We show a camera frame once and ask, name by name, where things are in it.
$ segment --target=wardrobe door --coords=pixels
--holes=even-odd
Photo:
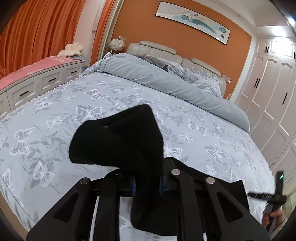
[[[274,92],[269,100],[266,109],[263,112],[263,118],[266,118],[271,123],[271,129],[267,133],[267,138],[262,142],[259,149],[263,156],[271,166],[282,153],[287,143],[291,140],[296,129],[291,126],[293,119],[287,121],[291,111],[296,103],[291,100],[293,89],[295,86],[295,63],[289,60],[282,60],[278,80],[274,88]]]
[[[256,85],[259,81],[258,75],[260,74],[260,70],[265,63],[265,56],[263,55],[255,55],[252,62],[252,70],[248,79],[248,82],[240,96],[240,99],[237,103],[237,106],[240,107],[244,112],[247,111],[251,100],[256,93]]]
[[[272,133],[266,143],[260,147],[262,155],[269,166],[282,154],[296,132],[296,71],[294,71],[291,82],[290,90],[288,90],[283,105],[284,113],[280,116],[279,121],[275,122]]]
[[[281,57],[284,57],[284,58],[287,58],[287,59],[290,59],[290,60],[294,60],[294,55],[295,55],[295,42],[293,41],[288,41],[287,44],[283,45],[283,50],[282,50],[282,55]]]
[[[281,46],[282,42],[280,42],[278,39],[271,39],[268,42],[267,55],[280,58]]]
[[[259,39],[256,45],[256,54],[266,54],[267,47],[269,46],[268,39]]]
[[[259,75],[261,79],[258,80],[259,83],[256,85],[256,94],[246,112],[251,125],[250,136],[258,147],[266,138],[267,131],[271,128],[271,123],[268,122],[268,119],[262,118],[262,115],[278,79],[280,59],[267,56],[262,69],[263,74]]]
[[[296,134],[287,145],[283,153],[270,167],[272,174],[277,171],[284,171],[284,189],[283,193],[289,195],[296,188]]]

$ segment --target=abstract painting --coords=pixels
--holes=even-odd
[[[156,16],[175,20],[198,29],[224,44],[227,44],[230,30],[214,20],[190,9],[167,2],[160,2]]]

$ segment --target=drawer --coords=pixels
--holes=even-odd
[[[7,90],[11,111],[39,95],[38,76],[27,79]]]
[[[10,111],[7,93],[0,95],[0,120],[2,120]]]
[[[64,83],[64,68],[57,68],[38,75],[39,94],[52,90]]]
[[[74,80],[78,78],[83,71],[83,67],[84,67],[84,62],[65,66],[64,67],[65,83],[70,80]]]

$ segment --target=upholstered headboard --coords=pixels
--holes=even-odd
[[[216,77],[220,81],[221,94],[224,96],[226,90],[226,81],[221,78],[221,73],[216,70],[214,67],[208,65],[201,60],[196,58],[183,58],[180,55],[177,55],[176,50],[169,48],[167,46],[149,42],[141,41],[140,43],[131,43],[126,51],[128,54],[146,54],[150,56],[155,56],[158,58],[166,59],[181,66],[187,67],[188,69],[200,71],[208,74],[209,76]]]

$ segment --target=silver screw head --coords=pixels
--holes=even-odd
[[[179,175],[181,172],[180,172],[179,169],[173,169],[173,170],[171,170],[171,173],[172,173],[173,175]]]
[[[205,181],[206,181],[208,184],[214,184],[214,183],[215,183],[215,179],[212,178],[212,177],[207,177],[207,178],[205,179]]]
[[[80,179],[80,183],[82,185],[88,184],[91,180],[88,177],[84,177],[82,179]]]

